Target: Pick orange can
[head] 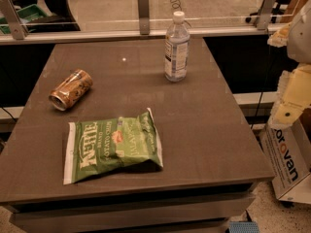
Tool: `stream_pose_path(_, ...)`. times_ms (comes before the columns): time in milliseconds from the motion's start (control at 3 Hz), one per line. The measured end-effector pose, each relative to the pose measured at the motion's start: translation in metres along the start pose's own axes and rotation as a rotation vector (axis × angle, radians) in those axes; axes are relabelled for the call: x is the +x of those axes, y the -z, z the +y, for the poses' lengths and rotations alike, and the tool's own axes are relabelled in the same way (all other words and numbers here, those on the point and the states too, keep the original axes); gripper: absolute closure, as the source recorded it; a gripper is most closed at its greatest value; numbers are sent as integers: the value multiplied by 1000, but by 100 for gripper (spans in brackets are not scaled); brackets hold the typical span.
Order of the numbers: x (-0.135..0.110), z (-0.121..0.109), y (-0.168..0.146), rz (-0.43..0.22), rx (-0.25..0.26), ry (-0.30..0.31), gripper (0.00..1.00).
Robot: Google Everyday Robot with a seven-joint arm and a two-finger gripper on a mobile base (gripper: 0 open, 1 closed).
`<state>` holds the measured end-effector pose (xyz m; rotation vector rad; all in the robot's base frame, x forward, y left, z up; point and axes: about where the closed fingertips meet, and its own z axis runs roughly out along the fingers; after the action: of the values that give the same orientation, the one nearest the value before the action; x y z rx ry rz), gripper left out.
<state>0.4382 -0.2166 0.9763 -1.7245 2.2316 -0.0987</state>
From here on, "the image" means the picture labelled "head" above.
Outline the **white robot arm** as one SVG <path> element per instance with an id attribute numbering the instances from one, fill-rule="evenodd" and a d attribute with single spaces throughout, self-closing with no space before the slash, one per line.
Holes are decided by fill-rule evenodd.
<path id="1" fill-rule="evenodd" d="M 271 128 L 285 129 L 311 105 L 311 0 L 292 22 L 270 36 L 267 43 L 272 47 L 286 47 L 288 58 L 298 63 L 293 71 L 282 72 L 268 120 Z"/>

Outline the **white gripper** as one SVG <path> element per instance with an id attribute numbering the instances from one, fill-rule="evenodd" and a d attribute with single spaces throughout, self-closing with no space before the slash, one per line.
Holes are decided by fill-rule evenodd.
<path id="1" fill-rule="evenodd" d="M 267 40 L 267 44 L 281 48 L 289 38 L 290 24 L 287 23 Z M 273 129 L 291 127 L 311 105 L 311 65 L 299 64 L 293 71 L 283 71 L 277 89 L 268 125 Z"/>

